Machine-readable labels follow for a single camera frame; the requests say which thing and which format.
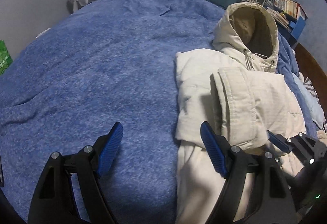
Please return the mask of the cream hooded puffer jacket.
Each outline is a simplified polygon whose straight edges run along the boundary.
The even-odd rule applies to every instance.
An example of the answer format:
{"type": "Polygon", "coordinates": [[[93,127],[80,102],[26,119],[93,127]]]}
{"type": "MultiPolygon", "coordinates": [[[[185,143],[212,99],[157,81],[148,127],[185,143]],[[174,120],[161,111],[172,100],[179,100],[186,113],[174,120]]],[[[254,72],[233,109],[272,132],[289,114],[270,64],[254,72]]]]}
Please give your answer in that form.
{"type": "Polygon", "coordinates": [[[268,132],[305,131],[304,111],[277,73],[278,29],[270,13],[232,4],[213,34],[212,49],[176,54],[177,223],[205,223],[223,188],[200,136],[203,122],[251,154],[268,145],[268,132]]]}

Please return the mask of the light blue pillow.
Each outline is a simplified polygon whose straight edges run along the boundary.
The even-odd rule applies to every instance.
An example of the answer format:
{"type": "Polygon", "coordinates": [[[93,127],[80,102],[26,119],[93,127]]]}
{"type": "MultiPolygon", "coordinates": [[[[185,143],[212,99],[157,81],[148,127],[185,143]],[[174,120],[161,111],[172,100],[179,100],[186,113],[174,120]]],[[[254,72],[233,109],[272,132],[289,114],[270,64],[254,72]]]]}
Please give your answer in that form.
{"type": "Polygon", "coordinates": [[[292,75],[295,83],[297,84],[301,94],[304,97],[305,104],[309,109],[313,122],[318,127],[318,130],[326,130],[326,118],[324,111],[310,79],[306,78],[305,82],[302,82],[298,76],[295,74],[292,75]]]}

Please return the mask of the striped plush toy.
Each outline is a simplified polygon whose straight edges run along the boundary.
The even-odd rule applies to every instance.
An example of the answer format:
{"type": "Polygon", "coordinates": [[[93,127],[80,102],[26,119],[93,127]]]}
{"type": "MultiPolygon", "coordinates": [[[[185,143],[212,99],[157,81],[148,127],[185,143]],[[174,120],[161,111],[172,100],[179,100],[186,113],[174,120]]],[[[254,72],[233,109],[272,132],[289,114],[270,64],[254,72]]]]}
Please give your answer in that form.
{"type": "Polygon", "coordinates": [[[306,90],[304,99],[309,108],[311,118],[319,130],[323,130],[326,133],[326,118],[318,97],[318,93],[309,77],[304,77],[301,72],[299,73],[299,76],[300,81],[306,90]]]}

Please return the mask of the brown wooden headboard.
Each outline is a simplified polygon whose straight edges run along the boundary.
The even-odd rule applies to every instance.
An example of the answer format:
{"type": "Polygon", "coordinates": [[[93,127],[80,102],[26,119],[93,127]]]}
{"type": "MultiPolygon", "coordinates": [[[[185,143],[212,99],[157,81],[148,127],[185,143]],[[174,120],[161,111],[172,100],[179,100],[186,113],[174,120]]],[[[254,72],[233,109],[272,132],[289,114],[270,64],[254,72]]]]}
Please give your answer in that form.
{"type": "Polygon", "coordinates": [[[301,43],[298,43],[295,47],[295,58],[299,66],[299,70],[304,77],[310,78],[318,96],[326,96],[326,73],[301,43]]]}

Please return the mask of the green plastic bag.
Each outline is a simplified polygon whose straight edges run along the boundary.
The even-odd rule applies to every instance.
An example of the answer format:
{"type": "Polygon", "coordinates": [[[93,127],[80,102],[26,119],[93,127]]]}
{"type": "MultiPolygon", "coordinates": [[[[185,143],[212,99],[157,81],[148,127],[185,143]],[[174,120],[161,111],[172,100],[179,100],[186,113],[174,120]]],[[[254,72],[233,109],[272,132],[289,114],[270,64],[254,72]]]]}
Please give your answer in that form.
{"type": "Polygon", "coordinates": [[[3,40],[0,41],[0,75],[3,75],[5,70],[9,68],[13,60],[7,50],[7,46],[3,40]]]}

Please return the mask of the blue fleece blanket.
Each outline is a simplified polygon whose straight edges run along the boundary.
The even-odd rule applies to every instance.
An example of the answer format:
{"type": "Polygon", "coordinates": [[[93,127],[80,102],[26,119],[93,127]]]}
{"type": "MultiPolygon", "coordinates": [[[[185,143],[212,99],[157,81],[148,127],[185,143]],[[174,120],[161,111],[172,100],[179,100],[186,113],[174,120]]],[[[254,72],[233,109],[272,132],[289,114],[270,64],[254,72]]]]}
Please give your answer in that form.
{"type": "MultiPolygon", "coordinates": [[[[212,49],[226,9],[205,0],[98,0],[33,41],[1,75],[2,192],[24,220],[51,153],[75,154],[116,122],[100,187],[119,223],[177,223],[176,54],[212,49]]],[[[279,35],[277,73],[316,126],[279,35]]]]}

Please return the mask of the stack of flat magazines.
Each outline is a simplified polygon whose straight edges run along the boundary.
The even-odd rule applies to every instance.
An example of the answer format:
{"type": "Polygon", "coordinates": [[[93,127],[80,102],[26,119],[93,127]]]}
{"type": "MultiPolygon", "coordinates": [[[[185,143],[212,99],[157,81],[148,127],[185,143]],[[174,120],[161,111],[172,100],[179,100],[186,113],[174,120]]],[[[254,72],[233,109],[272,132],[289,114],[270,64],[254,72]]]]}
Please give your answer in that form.
{"type": "Polygon", "coordinates": [[[273,3],[269,0],[237,0],[238,3],[256,3],[264,7],[270,14],[273,16],[275,21],[278,24],[282,25],[282,27],[286,28],[287,30],[290,29],[289,21],[286,18],[286,15],[283,12],[280,12],[275,9],[273,3]]]}

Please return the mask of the row of upright books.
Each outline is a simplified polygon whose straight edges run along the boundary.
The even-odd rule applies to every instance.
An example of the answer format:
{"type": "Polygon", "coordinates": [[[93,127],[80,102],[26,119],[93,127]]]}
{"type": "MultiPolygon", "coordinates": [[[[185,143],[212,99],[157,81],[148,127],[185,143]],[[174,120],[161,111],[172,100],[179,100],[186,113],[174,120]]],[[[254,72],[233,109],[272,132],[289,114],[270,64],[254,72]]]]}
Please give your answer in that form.
{"type": "Polygon", "coordinates": [[[296,1],[273,0],[273,5],[295,19],[299,19],[299,17],[301,17],[303,20],[307,20],[308,18],[302,6],[296,1]]]}

